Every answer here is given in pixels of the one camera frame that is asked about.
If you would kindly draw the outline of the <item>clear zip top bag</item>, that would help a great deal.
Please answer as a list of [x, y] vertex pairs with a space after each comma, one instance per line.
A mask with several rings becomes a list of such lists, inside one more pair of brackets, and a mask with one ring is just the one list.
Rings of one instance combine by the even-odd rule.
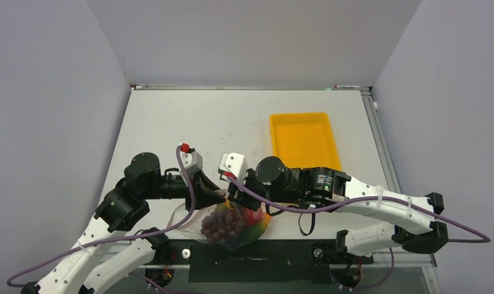
[[230, 251], [256, 242], [272, 217], [262, 208], [252, 211], [230, 201], [197, 209], [173, 231], [204, 244], [217, 244]]

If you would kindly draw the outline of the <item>yellow plastic tray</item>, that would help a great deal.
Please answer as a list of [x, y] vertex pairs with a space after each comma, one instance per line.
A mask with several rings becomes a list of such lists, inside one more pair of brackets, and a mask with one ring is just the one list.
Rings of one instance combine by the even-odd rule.
[[272, 114], [269, 126], [273, 155], [287, 167], [342, 170], [328, 114]]

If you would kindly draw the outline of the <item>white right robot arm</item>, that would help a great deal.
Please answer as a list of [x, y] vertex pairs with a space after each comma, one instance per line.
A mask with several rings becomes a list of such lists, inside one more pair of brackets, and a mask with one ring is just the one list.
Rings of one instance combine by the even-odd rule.
[[398, 194], [332, 168], [290, 168], [276, 156], [252, 169], [242, 155], [225, 154], [218, 172], [230, 184], [230, 200], [251, 210], [265, 205], [298, 214], [351, 213], [375, 219], [372, 226], [336, 233], [333, 253], [341, 262], [394, 247], [433, 254], [449, 240], [446, 225], [436, 220], [444, 210], [443, 196], [437, 193]]

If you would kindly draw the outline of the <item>red tomato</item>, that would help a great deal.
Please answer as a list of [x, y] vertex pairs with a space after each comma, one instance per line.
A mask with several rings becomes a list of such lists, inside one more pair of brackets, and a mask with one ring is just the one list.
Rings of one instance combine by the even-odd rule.
[[258, 210], [250, 210], [250, 209], [245, 209], [244, 210], [244, 220], [245, 220], [245, 225], [247, 227], [253, 226], [257, 223], [259, 223], [264, 216], [264, 212], [261, 208]]

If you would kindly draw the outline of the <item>green orange mango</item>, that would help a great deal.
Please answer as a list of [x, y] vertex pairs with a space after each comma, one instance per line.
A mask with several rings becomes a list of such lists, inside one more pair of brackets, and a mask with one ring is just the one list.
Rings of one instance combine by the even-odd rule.
[[264, 213], [263, 219], [250, 227], [245, 227], [238, 236], [238, 247], [243, 247], [257, 241], [266, 231], [272, 217]]

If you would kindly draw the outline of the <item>red grape bunch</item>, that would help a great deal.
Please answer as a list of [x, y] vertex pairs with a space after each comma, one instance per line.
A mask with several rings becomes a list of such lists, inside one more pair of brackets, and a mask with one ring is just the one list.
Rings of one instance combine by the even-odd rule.
[[217, 206], [209, 216], [204, 217], [200, 233], [211, 244], [227, 244], [237, 239], [245, 220], [241, 209]]

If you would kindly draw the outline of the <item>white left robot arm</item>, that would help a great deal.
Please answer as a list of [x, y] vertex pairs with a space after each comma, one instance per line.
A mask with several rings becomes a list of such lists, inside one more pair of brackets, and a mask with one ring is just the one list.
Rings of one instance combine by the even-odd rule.
[[[170, 247], [166, 233], [188, 223], [197, 209], [210, 206], [210, 200], [223, 201], [217, 185], [202, 171], [202, 156], [187, 144], [177, 146], [176, 175], [161, 170], [154, 153], [133, 157], [124, 176], [106, 194], [88, 226], [68, 251], [25, 270], [37, 270], [54, 261], [58, 264], [39, 281], [22, 285], [22, 293], [97, 293], [104, 287], [149, 262], [165, 262]], [[149, 200], [183, 199], [187, 215], [166, 228], [146, 229], [128, 235], [149, 212]]]

